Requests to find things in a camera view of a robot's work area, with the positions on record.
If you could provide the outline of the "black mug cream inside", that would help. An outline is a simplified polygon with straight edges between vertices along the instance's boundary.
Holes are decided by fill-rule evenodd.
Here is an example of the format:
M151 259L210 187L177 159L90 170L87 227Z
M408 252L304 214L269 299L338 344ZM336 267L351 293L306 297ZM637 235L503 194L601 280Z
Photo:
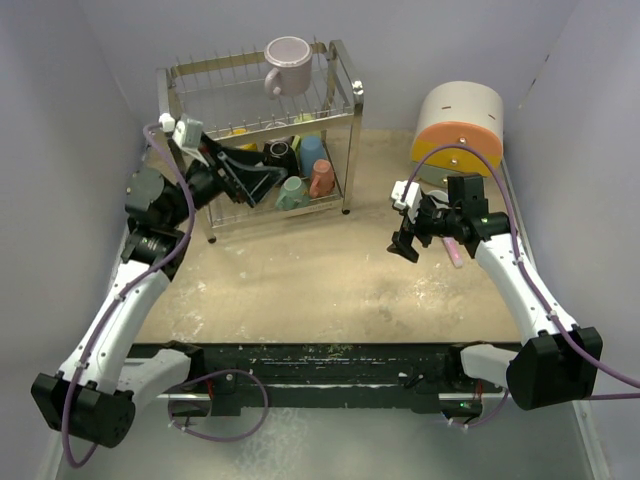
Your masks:
M289 176L300 174L296 153L291 145L285 141L266 142L263 148L267 166L284 168Z

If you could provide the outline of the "teal cup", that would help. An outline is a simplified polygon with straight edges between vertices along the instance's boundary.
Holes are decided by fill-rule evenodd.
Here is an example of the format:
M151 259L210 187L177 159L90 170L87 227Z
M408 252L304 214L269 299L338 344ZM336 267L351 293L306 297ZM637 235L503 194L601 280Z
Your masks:
M308 206L310 200L307 183L299 176L291 176L282 184L275 207L290 211Z

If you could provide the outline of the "grey mug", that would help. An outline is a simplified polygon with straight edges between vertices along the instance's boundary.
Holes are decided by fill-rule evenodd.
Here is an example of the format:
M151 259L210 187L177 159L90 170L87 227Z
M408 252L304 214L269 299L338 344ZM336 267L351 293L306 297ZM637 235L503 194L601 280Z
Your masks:
M445 191L431 190L426 193L426 196L429 197L436 204L444 205L444 206L449 205L448 194Z

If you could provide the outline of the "blue cup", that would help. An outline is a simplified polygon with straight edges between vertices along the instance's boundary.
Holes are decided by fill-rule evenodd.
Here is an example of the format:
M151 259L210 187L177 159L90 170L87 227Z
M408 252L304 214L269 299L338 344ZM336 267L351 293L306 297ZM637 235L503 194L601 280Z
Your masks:
M320 137L309 135L301 140L299 147L299 160L301 173L304 177L310 177L312 175L315 162L325 158L326 152Z

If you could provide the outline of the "terracotta mug white inside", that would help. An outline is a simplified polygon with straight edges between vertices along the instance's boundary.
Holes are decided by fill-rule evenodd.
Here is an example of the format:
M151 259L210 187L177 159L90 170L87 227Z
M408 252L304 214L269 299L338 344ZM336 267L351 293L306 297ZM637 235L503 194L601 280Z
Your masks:
M312 199L328 196L335 188L335 175L331 163L318 159L312 168L309 194Z

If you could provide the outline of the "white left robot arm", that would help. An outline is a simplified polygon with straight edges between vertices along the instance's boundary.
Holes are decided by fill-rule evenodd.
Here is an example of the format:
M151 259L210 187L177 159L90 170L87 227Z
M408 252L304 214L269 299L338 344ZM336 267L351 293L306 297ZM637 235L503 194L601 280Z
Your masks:
M254 207L287 172L268 165L261 152L224 147L207 135L194 153L176 183L154 168L132 174L125 202L129 233L111 290L58 371L41 373L32 384L36 405L65 446L79 438L113 448L158 395L176 386L194 392L205 382L204 352L193 345L170 341L137 367L128 369L125 361L184 259L191 233L180 225L193 227L196 212L221 194Z

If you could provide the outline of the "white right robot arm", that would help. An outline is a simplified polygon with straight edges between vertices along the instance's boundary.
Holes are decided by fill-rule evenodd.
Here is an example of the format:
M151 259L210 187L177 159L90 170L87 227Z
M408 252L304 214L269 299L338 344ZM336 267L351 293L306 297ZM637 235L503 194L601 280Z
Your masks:
M591 396L597 369L583 358L599 358L603 341L593 327L581 328L553 298L532 268L521 240L504 212L492 212L479 174L448 179L446 200L424 193L416 182L398 181L390 194L402 217L389 252L417 262L415 240L451 238L463 245L488 274L521 337L514 352L486 342L453 346L446 383L467 391L479 380L507 389L523 410L583 400Z

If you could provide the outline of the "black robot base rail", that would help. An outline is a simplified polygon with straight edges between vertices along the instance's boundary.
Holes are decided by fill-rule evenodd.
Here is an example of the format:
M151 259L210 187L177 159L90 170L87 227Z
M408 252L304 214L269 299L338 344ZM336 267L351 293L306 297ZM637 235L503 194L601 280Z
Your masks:
M202 402L213 416L244 408L402 409L469 417L502 390L447 376L446 343L200 343L193 378L162 398Z

